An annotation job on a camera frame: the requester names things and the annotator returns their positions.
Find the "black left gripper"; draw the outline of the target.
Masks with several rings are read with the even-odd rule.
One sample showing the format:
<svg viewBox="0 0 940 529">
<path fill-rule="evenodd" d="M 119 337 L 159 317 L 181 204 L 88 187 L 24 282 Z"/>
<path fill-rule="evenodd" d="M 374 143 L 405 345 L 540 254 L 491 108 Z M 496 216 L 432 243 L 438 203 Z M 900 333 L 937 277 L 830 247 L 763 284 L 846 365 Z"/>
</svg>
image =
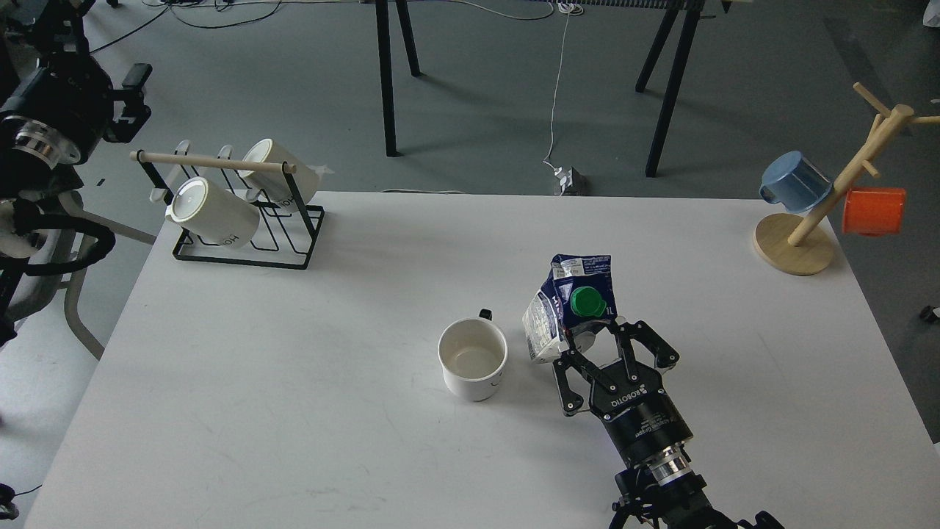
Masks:
<svg viewBox="0 0 940 529">
<path fill-rule="evenodd" d="M 94 1 L 29 1 L 28 43 L 37 67 L 2 107 L 11 148 L 45 165 L 80 165 L 98 142 L 129 143 L 152 115 L 144 102 L 150 63 L 135 63 L 113 88 L 91 57 L 84 15 Z M 113 101 L 124 104 L 114 117 Z"/>
</svg>

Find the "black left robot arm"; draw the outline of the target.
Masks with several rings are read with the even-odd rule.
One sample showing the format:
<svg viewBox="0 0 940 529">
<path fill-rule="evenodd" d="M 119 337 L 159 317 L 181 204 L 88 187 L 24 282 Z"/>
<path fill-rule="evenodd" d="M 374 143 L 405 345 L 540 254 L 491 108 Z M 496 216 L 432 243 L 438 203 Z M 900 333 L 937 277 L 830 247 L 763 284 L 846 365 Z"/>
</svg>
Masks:
<svg viewBox="0 0 940 529">
<path fill-rule="evenodd" d="M 115 87 L 93 56 L 84 33 L 93 6 L 2 3 L 2 342 L 16 336 L 11 303 L 21 278 L 82 271 L 114 247 L 111 228 L 58 213 L 58 195 L 81 187 L 75 168 L 98 144 L 130 142 L 152 114 L 150 64 L 135 64 Z M 93 242 L 73 261 L 32 262 L 44 231 Z"/>
</svg>

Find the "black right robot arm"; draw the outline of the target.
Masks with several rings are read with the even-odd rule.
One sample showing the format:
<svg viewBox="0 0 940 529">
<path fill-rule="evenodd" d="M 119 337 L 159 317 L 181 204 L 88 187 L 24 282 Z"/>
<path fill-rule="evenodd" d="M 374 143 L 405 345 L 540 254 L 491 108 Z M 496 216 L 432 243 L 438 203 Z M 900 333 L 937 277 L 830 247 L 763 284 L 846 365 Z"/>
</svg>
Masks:
<svg viewBox="0 0 940 529">
<path fill-rule="evenodd" d="M 692 432 L 662 385 L 662 371 L 677 364 L 679 353 L 643 321 L 607 328 L 617 361 L 597 366 L 577 350 L 573 331 L 564 329 L 567 348 L 553 369 L 564 415 L 587 406 L 624 462 L 615 476 L 620 497 L 612 505 L 611 527 L 635 518 L 654 528 L 779 528 L 765 511 L 754 522 L 732 520 L 709 502 L 706 481 L 684 448 Z"/>
</svg>

